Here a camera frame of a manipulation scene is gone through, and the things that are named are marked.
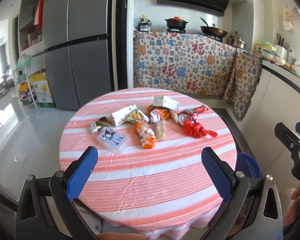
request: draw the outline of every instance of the refrigerator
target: refrigerator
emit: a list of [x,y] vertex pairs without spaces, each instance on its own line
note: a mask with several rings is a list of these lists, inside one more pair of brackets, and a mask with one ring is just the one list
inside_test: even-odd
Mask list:
[[44,0],[42,40],[57,108],[78,110],[114,91],[112,0]]

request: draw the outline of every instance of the cloth with chinese characters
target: cloth with chinese characters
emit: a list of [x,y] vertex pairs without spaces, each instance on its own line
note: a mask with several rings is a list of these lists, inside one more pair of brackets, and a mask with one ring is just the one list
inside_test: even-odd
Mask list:
[[135,32],[134,86],[224,99],[241,121],[261,74],[260,56],[197,34]]

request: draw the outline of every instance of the black countertop edge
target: black countertop edge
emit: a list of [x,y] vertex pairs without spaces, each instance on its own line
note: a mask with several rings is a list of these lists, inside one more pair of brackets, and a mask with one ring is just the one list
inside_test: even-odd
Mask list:
[[290,87],[292,87],[295,91],[297,91],[300,94],[300,87],[298,87],[295,83],[293,83],[291,80],[287,79],[285,76],[282,76],[279,74],[277,71],[262,65],[262,68],[265,69],[266,71],[269,71],[271,74],[275,75],[276,77],[280,78],[283,82],[288,84]]

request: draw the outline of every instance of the refrigerator door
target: refrigerator door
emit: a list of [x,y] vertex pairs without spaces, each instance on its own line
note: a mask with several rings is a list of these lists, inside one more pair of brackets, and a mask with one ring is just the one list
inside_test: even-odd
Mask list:
[[44,0],[42,14],[44,49],[68,41],[68,1]]
[[107,33],[108,0],[69,0],[69,41]]
[[74,83],[80,106],[112,90],[108,41],[91,41],[70,46]]
[[80,108],[71,71],[69,47],[55,49],[44,54],[47,78],[57,108]]

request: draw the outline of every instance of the round table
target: round table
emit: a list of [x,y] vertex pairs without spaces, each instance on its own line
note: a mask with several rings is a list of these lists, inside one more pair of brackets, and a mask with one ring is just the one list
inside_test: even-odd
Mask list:
[[216,138],[186,136],[182,126],[166,121],[166,134],[151,150],[141,147],[132,123],[114,129],[130,138],[123,154],[113,154],[90,133],[90,125],[100,117],[137,104],[145,112],[154,96],[168,96],[179,109],[194,108],[201,102],[160,89],[134,88],[103,95],[83,106],[68,122],[60,140],[60,165],[65,170],[88,146],[98,149],[96,167],[79,199],[112,225],[134,228],[157,239],[181,238],[188,229],[204,228],[222,201],[201,163],[201,151],[210,146],[232,169],[236,163],[234,139],[223,120],[210,108],[199,114],[205,129]]

